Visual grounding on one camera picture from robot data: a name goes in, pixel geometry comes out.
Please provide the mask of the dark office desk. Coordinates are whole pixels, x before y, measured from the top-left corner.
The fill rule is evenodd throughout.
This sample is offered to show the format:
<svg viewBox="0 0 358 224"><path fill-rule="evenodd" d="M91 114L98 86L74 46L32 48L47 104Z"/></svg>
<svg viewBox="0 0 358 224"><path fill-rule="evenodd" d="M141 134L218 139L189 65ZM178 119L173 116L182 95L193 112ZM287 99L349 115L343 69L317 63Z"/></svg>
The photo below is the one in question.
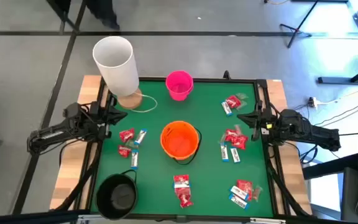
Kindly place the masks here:
<svg viewBox="0 0 358 224"><path fill-rule="evenodd" d="M344 173L341 218L356 222L358 221L358 214L356 213L358 203L358 153L303 169L306 180L339 172Z"/></svg>

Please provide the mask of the white lamp with wooden base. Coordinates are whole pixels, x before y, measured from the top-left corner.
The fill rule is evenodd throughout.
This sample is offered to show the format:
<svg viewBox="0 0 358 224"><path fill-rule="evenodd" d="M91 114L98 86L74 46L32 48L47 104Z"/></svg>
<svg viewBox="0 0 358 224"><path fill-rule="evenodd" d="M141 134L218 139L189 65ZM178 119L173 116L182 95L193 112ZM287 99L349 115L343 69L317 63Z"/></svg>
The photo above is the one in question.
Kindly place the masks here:
<svg viewBox="0 0 358 224"><path fill-rule="evenodd" d="M142 92L132 44L123 37L105 37L94 45L93 59L118 103L129 110L139 107Z"/></svg>

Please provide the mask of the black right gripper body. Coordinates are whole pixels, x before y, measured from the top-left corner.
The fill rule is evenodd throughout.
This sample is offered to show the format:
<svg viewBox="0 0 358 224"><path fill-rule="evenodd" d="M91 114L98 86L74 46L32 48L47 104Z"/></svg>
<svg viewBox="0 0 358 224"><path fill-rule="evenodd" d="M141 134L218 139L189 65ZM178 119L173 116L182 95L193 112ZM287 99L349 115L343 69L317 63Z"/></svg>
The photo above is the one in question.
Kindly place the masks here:
<svg viewBox="0 0 358 224"><path fill-rule="evenodd" d="M254 111L254 132L252 135L252 140L256 141L260 138L261 130L264 129L271 129L273 123L277 119L276 116L273 116L271 112L268 112L267 110L263 110L263 101L258 101L255 106Z"/></svg>

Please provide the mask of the pink plastic bucket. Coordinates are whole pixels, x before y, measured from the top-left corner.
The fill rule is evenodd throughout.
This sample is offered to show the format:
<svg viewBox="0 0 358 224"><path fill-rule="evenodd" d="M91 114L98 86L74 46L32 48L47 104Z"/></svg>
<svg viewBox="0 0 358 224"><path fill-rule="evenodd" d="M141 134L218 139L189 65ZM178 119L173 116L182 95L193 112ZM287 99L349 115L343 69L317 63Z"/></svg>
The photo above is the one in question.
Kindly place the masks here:
<svg viewBox="0 0 358 224"><path fill-rule="evenodd" d="M167 90L175 101L184 101L194 87L193 77L186 71L174 71L165 80Z"/></svg>

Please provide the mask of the person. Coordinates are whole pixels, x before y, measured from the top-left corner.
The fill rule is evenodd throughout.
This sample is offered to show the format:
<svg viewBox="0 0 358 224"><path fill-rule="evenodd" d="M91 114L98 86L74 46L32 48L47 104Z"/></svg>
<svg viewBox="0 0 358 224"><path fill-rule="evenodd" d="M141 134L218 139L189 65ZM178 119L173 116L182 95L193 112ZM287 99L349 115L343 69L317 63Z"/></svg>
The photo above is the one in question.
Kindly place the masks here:
<svg viewBox="0 0 358 224"><path fill-rule="evenodd" d="M120 30L117 15L114 12L112 0L85 0L89 11L106 27Z"/></svg>

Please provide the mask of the green table mat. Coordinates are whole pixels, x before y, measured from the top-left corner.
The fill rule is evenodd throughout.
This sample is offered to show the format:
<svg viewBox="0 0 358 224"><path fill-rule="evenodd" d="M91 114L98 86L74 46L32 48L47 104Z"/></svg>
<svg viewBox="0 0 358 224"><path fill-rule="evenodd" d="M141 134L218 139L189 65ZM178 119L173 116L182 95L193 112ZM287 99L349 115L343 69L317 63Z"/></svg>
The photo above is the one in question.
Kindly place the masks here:
<svg viewBox="0 0 358 224"><path fill-rule="evenodd" d="M139 146L137 188L139 199L130 214L131 219L170 220L177 215L200 220L234 220L244 217L273 217L269 180L262 141L248 141L245 150L239 150L240 162L223 162L220 140L226 129L240 124L239 119L227 116L222 102L229 96L245 93L247 105L243 112L250 113L255 105L255 90L250 83L196 83L184 101L175 101L168 94L164 82L142 82L145 95L137 111L111 128L112 136L105 140L99 160L96 185L113 174L131 169L131 159L118 153L119 133L134 128L146 129L147 134ZM186 121L199 129L202 142L195 159L188 165L179 165L168 157L160 144L163 128L172 121ZM189 175L193 205L181 208L175 194L173 177ZM263 188L259 201L248 203L242 209L229 200L237 180L252 182L253 189Z"/></svg>

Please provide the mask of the silver aluminium profile bar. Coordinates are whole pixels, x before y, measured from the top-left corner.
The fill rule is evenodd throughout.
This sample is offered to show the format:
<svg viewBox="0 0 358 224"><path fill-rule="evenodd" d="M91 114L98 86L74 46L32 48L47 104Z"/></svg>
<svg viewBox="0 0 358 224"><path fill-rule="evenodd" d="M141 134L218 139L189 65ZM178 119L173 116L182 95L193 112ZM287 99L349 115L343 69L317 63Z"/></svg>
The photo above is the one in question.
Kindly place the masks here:
<svg viewBox="0 0 358 224"><path fill-rule="evenodd" d="M250 223L256 224L287 224L285 220L271 218L250 218Z"/></svg>

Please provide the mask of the black plastic bucket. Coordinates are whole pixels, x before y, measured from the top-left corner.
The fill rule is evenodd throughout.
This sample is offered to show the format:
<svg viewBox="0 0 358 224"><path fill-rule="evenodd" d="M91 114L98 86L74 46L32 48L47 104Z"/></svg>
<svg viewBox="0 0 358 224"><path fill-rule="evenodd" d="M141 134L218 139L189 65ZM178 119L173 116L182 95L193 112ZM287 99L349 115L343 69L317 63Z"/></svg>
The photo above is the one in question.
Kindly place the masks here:
<svg viewBox="0 0 358 224"><path fill-rule="evenodd" d="M137 172L132 169L105 179L96 193L96 206L100 214L109 220L127 217L137 204L136 182Z"/></svg>

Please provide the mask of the orange plastic bucket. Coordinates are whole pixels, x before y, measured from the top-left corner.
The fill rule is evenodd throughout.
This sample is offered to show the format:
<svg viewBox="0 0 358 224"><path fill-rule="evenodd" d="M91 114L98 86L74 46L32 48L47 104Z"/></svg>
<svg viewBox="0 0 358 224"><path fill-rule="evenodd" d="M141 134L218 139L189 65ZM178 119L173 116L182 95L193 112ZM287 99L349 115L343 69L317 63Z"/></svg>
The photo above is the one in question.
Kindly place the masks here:
<svg viewBox="0 0 358 224"><path fill-rule="evenodd" d="M160 144L166 155L179 165L188 165L196 157L202 142L199 129L186 121L172 121L162 130Z"/></svg>

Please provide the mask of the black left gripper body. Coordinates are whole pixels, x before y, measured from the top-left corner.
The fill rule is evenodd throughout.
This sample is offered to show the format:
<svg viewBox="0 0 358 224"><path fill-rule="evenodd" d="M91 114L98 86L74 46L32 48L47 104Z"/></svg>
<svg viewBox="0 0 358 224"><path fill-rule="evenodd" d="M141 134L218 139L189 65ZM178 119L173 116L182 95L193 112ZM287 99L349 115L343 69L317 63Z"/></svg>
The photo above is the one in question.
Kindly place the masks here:
<svg viewBox="0 0 358 224"><path fill-rule="evenodd" d="M104 109L97 101L92 101L89 106L89 115L94 123L98 126L97 139L106 139L111 136L109 132L109 125L104 117Z"/></svg>

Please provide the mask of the red Skittles pack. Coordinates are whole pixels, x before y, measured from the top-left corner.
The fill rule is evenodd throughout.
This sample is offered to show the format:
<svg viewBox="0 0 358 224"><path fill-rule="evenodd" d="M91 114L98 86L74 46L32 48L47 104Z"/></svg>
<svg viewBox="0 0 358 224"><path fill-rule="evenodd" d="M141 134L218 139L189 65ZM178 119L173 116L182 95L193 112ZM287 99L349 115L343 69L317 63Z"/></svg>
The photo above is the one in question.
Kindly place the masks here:
<svg viewBox="0 0 358 224"><path fill-rule="evenodd" d="M232 146L242 150L246 149L247 141L248 141L248 137L243 134L234 136L231 139Z"/></svg>
<svg viewBox="0 0 358 224"><path fill-rule="evenodd" d="M132 149L127 146L118 146L118 153L123 158L128 158L131 155Z"/></svg>
<svg viewBox="0 0 358 224"><path fill-rule="evenodd" d="M228 98L226 98L226 103L230 107L230 109L237 109L242 105L242 102L236 95L231 95Z"/></svg>
<svg viewBox="0 0 358 224"><path fill-rule="evenodd" d="M181 208L186 208L193 205L193 202L191 201L191 189L189 187L176 188L175 194L180 200Z"/></svg>
<svg viewBox="0 0 358 224"><path fill-rule="evenodd" d="M135 129L134 128L123 130L123 131L121 131L119 133L119 137L120 137L122 142L128 142L128 140L133 139L134 136L135 136Z"/></svg>
<svg viewBox="0 0 358 224"><path fill-rule="evenodd" d="M237 131L234 129L226 129L224 140L226 142L234 142L237 137Z"/></svg>
<svg viewBox="0 0 358 224"><path fill-rule="evenodd" d="M189 175L175 175L173 177L173 182L175 185L189 185L190 184L190 178Z"/></svg>
<svg viewBox="0 0 358 224"><path fill-rule="evenodd" d="M253 187L251 181L238 179L237 187L239 187L241 190L248 194L248 201L252 200Z"/></svg>

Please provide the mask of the black metal frame legs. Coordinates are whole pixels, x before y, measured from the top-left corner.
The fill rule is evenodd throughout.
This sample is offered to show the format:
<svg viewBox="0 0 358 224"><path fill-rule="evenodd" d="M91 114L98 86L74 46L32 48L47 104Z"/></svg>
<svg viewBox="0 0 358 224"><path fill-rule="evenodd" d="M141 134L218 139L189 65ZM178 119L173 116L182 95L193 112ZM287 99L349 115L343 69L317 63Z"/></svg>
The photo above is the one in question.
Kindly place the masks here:
<svg viewBox="0 0 358 224"><path fill-rule="evenodd" d="M46 2L63 23L67 23L74 32L77 33L79 31L78 26L76 26L75 23L68 17L71 0L46 0Z"/></svg>

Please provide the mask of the black tripod stand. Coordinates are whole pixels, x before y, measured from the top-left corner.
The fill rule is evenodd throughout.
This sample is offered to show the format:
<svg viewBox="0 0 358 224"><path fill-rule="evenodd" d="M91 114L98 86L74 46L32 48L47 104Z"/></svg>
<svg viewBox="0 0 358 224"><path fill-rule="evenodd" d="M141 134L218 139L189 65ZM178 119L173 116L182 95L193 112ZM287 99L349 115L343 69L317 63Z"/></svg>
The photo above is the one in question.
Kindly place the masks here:
<svg viewBox="0 0 358 224"><path fill-rule="evenodd" d="M305 21L307 20L307 18L309 17L309 15L311 14L311 12L313 11L313 9L316 7L317 3L319 3L319 0L298 0L298 1L311 1L313 2L313 5L310 7L310 9L308 10L308 12L306 13L306 15L304 16L304 18L302 19L302 21L300 22L300 24L297 27L291 27L288 26L286 24L280 24L279 27L284 27L289 29L292 32L291 38L289 43L287 44L287 48L289 49L294 40L298 37L298 36L302 36L302 37L312 37L313 35L309 32L303 32L301 31L301 27L302 25L305 23Z"/></svg>

